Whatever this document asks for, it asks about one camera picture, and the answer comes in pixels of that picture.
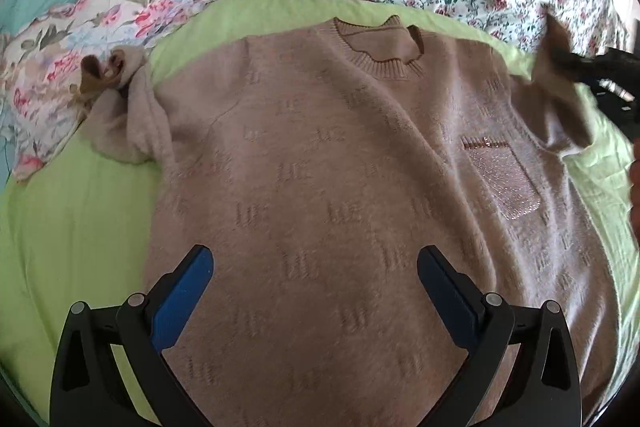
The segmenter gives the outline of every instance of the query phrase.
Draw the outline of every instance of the sweater collar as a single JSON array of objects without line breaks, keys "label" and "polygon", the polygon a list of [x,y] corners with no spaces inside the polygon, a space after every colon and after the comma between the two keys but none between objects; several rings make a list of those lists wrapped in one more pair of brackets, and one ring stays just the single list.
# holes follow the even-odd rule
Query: sweater collar
[{"label": "sweater collar", "polygon": [[407,78],[422,73],[422,31],[417,26],[405,28],[397,15],[380,26],[359,26],[335,17],[320,25],[319,33],[340,55],[372,76]]}]

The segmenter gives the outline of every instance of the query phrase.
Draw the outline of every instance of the screw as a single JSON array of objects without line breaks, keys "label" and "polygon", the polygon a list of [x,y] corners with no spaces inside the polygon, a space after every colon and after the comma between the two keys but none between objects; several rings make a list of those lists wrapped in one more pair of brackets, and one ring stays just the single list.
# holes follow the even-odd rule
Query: screw
[{"label": "screw", "polygon": [[144,301],[145,301],[145,295],[143,293],[134,293],[132,296],[130,296],[127,299],[127,303],[132,308],[135,308],[136,306],[140,306],[140,304],[142,304]]},{"label": "screw", "polygon": [[502,297],[500,297],[497,293],[487,293],[484,298],[487,304],[491,306],[500,306],[502,304]]},{"label": "screw", "polygon": [[71,312],[74,315],[78,315],[79,313],[82,312],[82,310],[84,310],[84,302],[78,301],[74,303],[73,306],[71,306]]},{"label": "screw", "polygon": [[552,313],[559,313],[560,304],[558,304],[556,301],[549,301],[546,303],[546,309]]}]

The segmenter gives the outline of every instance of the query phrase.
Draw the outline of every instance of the floral pillow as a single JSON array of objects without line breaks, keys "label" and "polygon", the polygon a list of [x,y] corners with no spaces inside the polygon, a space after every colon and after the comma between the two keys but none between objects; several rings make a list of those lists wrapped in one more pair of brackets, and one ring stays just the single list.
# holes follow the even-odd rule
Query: floral pillow
[{"label": "floral pillow", "polygon": [[153,47],[209,1],[78,0],[50,8],[4,42],[0,98],[11,110],[14,177],[25,180],[47,164],[84,117],[74,97],[84,56],[106,59],[121,44]]}]

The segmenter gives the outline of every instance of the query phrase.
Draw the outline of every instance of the sweater sleeve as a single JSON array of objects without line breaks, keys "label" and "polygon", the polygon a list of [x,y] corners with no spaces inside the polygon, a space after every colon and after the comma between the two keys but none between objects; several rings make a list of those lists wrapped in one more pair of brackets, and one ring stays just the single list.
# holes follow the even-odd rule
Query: sweater sleeve
[{"label": "sweater sleeve", "polygon": [[513,110],[539,147],[565,156],[590,146],[593,130],[589,108],[577,84],[560,73],[550,60],[550,49],[554,46],[568,49],[569,44],[564,28],[551,19],[536,55],[531,81],[508,73],[501,76],[508,78]]},{"label": "sweater sleeve", "polygon": [[154,159],[164,167],[174,160],[167,115],[159,105],[143,53],[121,48],[132,75],[127,99],[105,90],[82,126],[82,134],[97,152],[126,163]]}]

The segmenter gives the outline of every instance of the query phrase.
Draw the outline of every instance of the ribbed neckline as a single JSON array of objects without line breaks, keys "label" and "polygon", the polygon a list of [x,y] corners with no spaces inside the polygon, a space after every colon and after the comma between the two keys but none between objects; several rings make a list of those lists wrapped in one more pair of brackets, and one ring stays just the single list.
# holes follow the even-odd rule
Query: ribbed neckline
[{"label": "ribbed neckline", "polygon": [[[344,39],[344,36],[361,32],[363,30],[379,30],[388,26],[396,26],[404,28],[412,32],[413,35],[419,36],[420,56],[410,60],[406,64],[399,58],[390,60],[374,60],[367,52],[356,51]],[[422,74],[423,69],[421,60],[424,57],[424,34],[420,28],[415,25],[405,28],[398,15],[392,15],[380,26],[360,26],[345,22],[338,17],[325,22],[318,27],[318,32],[323,36],[332,48],[336,49],[347,61],[354,64],[357,68],[379,78],[407,78],[410,74]]]}]

